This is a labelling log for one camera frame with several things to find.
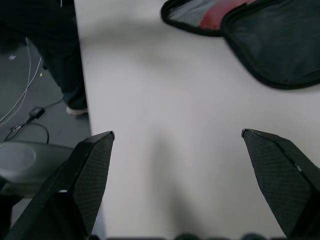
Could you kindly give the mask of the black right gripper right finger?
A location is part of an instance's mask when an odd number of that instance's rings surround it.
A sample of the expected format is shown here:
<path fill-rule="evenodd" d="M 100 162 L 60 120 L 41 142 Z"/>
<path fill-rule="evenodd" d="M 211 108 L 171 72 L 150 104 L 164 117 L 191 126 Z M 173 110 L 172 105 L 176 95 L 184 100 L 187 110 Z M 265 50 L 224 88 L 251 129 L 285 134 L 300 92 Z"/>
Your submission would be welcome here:
<path fill-rule="evenodd" d="M 320 169 L 290 140 L 245 128 L 257 184 L 287 238 L 320 238 Z"/>

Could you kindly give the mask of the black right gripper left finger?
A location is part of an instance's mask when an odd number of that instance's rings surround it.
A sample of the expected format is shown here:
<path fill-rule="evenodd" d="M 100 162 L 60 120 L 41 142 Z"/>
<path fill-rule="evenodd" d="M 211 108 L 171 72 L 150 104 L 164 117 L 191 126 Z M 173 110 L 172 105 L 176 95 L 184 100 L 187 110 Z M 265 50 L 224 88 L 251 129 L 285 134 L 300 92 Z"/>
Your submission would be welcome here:
<path fill-rule="evenodd" d="M 5 239 L 94 240 L 114 140 L 107 131 L 74 148 L 5 142 Z"/>

